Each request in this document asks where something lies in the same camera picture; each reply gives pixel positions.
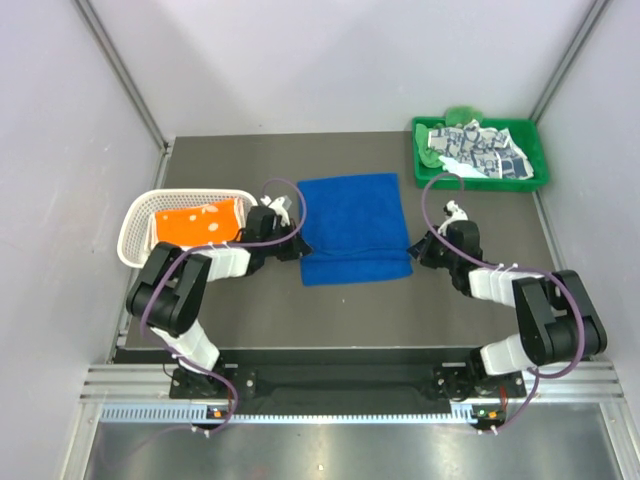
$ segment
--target white cable clip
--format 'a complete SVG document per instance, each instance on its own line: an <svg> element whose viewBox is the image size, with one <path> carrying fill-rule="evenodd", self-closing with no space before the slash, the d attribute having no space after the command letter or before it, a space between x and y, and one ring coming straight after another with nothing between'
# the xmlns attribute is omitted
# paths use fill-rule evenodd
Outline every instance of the white cable clip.
<svg viewBox="0 0 640 480"><path fill-rule="evenodd" d="M497 290L498 290L497 292L496 292L496 289L493 288L494 287L493 276L496 273L501 274L501 271L503 268L504 268L504 263L499 263L498 266L493 269L493 272L489 274L489 292L491 294L491 296L489 297L490 300L497 301L496 299L502 298L502 294L499 291L500 290L499 285L497 286Z"/></svg>
<svg viewBox="0 0 640 480"><path fill-rule="evenodd" d="M287 209L291 206L291 200L289 199L289 197L284 196L278 197L275 200L271 200L268 195L265 195L260 199L260 201L264 206L269 207L271 210L282 217L280 225L286 227L291 223L289 221L289 212L287 212Z"/></svg>
<svg viewBox="0 0 640 480"><path fill-rule="evenodd" d="M207 274L207 280L215 280L217 278L218 275L218 268L220 268L220 264L222 263L220 261L220 252L218 252L218 249L216 247L214 247L213 242L209 242L209 246L211 247L211 250L213 250L216 254L216 258L211 260L211 267L209 267L209 273Z"/></svg>
<svg viewBox="0 0 640 480"><path fill-rule="evenodd" d="M498 287L500 288L500 303L503 305L511 305L513 303L513 288L511 286L511 282L507 285L502 284L502 277L505 273L513 270L514 268L518 268L518 264L514 263L506 270L503 270L500 276L498 277Z"/></svg>
<svg viewBox="0 0 640 480"><path fill-rule="evenodd" d="M229 276L231 276L231 272L233 271L235 257L233 255L233 249L229 246L229 243L227 243L227 241L225 240L224 242L222 242L222 244L227 248L227 250L229 250L229 265L227 268L227 273L224 276L224 278L228 278Z"/></svg>

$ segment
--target gray wall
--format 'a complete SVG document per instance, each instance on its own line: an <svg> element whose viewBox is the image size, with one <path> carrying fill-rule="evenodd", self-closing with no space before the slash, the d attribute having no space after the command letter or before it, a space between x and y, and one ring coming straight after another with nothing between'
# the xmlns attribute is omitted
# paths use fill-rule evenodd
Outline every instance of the gray wall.
<svg viewBox="0 0 640 480"><path fill-rule="evenodd" d="M586 0L92 0L166 135L527 116Z"/></svg>
<svg viewBox="0 0 640 480"><path fill-rule="evenodd" d="M115 245L158 151L71 1L0 20L2 478L53 478L128 269Z"/></svg>
<svg viewBox="0 0 640 480"><path fill-rule="evenodd" d="M540 126L543 201L564 262L580 272L640 424L640 3L615 0Z"/></svg>

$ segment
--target orange cloth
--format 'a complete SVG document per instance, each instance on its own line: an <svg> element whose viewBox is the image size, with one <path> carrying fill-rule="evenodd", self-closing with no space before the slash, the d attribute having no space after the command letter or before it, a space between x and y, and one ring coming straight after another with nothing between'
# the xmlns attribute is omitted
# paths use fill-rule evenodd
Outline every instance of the orange cloth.
<svg viewBox="0 0 640 480"><path fill-rule="evenodd" d="M235 239L244 226L242 201L221 202L155 213L156 240L180 247L195 247Z"/></svg>

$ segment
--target dark work surface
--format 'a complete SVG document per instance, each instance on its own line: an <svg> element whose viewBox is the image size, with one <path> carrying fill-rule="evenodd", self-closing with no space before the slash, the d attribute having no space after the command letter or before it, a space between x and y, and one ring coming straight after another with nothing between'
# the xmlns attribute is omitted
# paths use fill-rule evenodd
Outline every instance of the dark work surface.
<svg viewBox="0 0 640 480"><path fill-rule="evenodd" d="M241 189L257 198L272 177L396 172L413 242L426 226L412 166L407 132L185 137L175 142L165 187ZM279 186L268 193L293 196ZM442 207L457 197L433 191L433 220L440 223ZM467 192L459 203L480 227L485 258L552 267L531 194ZM479 345L517 331L513 309L466 298L446 271L415 264L413 275L400 280L304 287L297 262L269 259L252 277L209 284L199 318L219 347ZM150 346L137 325L132 323L127 346Z"/></svg>

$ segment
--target green plastic crate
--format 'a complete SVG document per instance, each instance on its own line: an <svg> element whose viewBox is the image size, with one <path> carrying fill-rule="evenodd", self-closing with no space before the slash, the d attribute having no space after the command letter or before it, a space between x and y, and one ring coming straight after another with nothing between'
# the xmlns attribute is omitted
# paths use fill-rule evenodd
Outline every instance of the green plastic crate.
<svg viewBox="0 0 640 480"><path fill-rule="evenodd" d="M422 124L428 128L436 124L444 124L444 117L415 117L412 124L413 133L413 162L416 175L416 184L420 188L436 175L442 173L442 168L427 168L420 161L418 145L415 141L416 125ZM464 186L467 190L498 190L502 192L535 192L538 188L549 182L549 170L538 136L535 124L528 119L521 118L485 118L482 127L494 127L498 130L508 128L511 138L516 142L529 158L533 167L533 178L528 180L499 179L499 178L465 178ZM458 190L460 183L457 178L443 178L438 180L433 188L445 190Z"/></svg>

